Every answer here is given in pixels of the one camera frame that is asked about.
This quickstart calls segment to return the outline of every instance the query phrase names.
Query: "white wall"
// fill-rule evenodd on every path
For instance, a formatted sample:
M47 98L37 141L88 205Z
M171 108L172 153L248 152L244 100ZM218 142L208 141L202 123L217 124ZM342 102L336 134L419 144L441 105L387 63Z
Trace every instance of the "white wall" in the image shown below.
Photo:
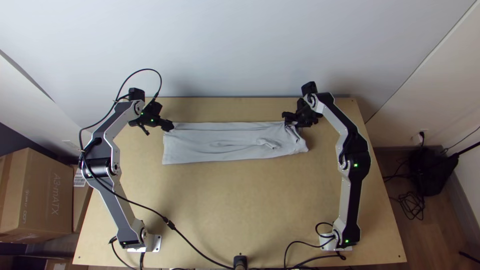
M5 1L0 49L80 126L145 67L163 96L300 96L314 80L367 120L473 1Z
M366 123L374 147L409 146L421 129L426 144L450 147L480 126L480 2L476 2L409 80ZM449 150L480 140L480 131ZM455 173L480 223L480 148L460 156Z
M60 156L78 156L75 124L51 99L0 56L0 122ZM88 142L85 132L83 141Z

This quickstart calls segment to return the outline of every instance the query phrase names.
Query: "mdf board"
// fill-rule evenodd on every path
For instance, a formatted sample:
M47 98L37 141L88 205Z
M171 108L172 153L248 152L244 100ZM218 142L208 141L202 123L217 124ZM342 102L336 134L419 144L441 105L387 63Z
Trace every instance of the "mdf board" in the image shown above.
M296 110L297 98L161 98L162 118L174 122L282 121L284 111ZM337 106L367 131L355 99L338 98ZM338 133L325 118L301 136L307 153L271 159L162 165L163 131L126 126L115 138L121 150L121 185L130 200L171 219L199 250L231 265L233 257L248 256L249 267L283 267L287 245L295 240L319 245L315 225L333 222L339 213L341 176L335 145ZM405 262L399 230L370 148L371 167L363 180L358 224L361 240L353 251L316 260L309 266L347 266ZM147 253L145 267L218 268L198 255L154 213L132 206L149 232L162 235L160 252ZM321 232L331 230L320 227ZM74 263L123 266L109 239L117 228L95 191L83 223ZM115 247L120 257L138 266L139 256ZM331 254L303 245L290 248L287 264Z

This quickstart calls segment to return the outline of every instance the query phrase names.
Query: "metal mounting plate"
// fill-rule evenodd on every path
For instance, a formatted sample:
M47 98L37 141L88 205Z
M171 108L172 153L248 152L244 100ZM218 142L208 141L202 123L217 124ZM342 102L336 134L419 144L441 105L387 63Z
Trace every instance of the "metal mounting plate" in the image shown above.
M127 248L127 252L159 252L160 246L162 244L162 236L160 234L150 234L151 239L151 248L147 247L140 248Z

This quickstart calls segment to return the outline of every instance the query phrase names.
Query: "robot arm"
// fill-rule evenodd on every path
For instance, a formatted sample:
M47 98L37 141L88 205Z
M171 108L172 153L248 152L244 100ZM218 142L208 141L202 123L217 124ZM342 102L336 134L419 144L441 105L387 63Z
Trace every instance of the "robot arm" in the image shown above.
M369 145L357 126L335 105L332 94L317 93L313 81L301 89L303 98L297 102L297 111L284 112L282 117L285 117L285 121L295 123L297 127L311 127L318 123L318 118L325 117L340 135L335 146L341 174L339 214L332 232L320 236L320 244L335 237L325 245L324 250L351 250L360 240L357 221L362 181L369 173L371 164Z
M120 184L120 150L114 143L114 138L127 123L140 126L146 134L148 131L144 125L162 125L164 130L173 129L171 121L160 118L159 109L153 112L148 109L158 106L161 109L159 103L153 100L145 109L144 105L145 92L130 88L128 102L117 103L114 113L93 132L80 164L83 177L91 187L98 190L118 227L116 236L121 247L130 252L158 252L162 238L160 235L149 234L143 221L135 218L130 204L119 198L125 198L126 195Z

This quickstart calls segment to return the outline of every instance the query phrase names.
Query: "gray cloth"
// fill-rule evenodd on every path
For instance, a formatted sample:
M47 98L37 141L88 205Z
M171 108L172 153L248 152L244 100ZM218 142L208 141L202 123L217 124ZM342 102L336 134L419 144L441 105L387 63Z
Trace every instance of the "gray cloth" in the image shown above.
M174 123L163 135L162 164L268 159L308 152L284 122Z

